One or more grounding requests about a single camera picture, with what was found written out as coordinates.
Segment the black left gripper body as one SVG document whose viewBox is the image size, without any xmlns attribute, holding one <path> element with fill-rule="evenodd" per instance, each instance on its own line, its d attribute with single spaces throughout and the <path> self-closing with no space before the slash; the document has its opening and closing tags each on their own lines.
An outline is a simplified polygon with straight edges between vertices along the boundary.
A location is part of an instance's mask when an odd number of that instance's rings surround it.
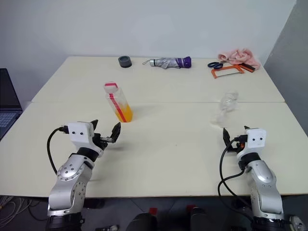
<svg viewBox="0 0 308 231">
<path fill-rule="evenodd" d="M 92 141 L 97 147 L 104 151 L 108 143 L 113 143 L 114 139 L 112 137 L 101 137 L 100 133 L 94 133 Z"/>
</svg>

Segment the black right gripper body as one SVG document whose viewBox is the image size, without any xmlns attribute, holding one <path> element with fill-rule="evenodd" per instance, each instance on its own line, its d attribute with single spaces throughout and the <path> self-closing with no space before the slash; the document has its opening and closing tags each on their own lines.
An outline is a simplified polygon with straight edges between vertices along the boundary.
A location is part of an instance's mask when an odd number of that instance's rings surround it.
<svg viewBox="0 0 308 231">
<path fill-rule="evenodd" d="M 244 149 L 245 143 L 247 142 L 247 135 L 240 135 L 234 138 L 234 141 L 230 140 L 230 136 L 227 135 L 227 144 L 231 143 L 227 148 L 227 152 L 239 153 Z"/>
</svg>

